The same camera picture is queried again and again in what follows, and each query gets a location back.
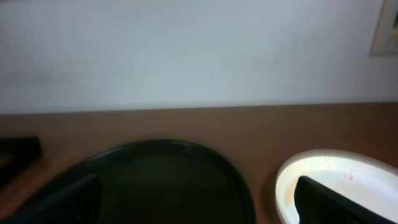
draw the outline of black object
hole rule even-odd
[[[92,209],[71,209],[80,204]],[[44,218],[54,211],[55,218]],[[175,140],[137,142],[88,159],[51,181],[5,222],[81,223],[62,222],[68,216],[97,224],[256,223],[249,190],[235,168],[203,146]]]
[[[41,156],[36,137],[0,139],[0,190]]]
[[[393,224],[315,180],[301,176],[294,192],[300,224]]]

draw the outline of white plate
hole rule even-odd
[[[327,149],[297,154],[280,168],[275,198],[282,223],[299,224],[294,190],[301,175],[398,223],[398,170],[366,156]]]

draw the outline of wall outlet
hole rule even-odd
[[[371,53],[398,55],[398,0],[384,0]]]

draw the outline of white wall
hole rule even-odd
[[[398,100],[381,5],[0,1],[0,113]]]

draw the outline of wall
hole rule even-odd
[[[398,100],[381,5],[0,1],[0,113]]]

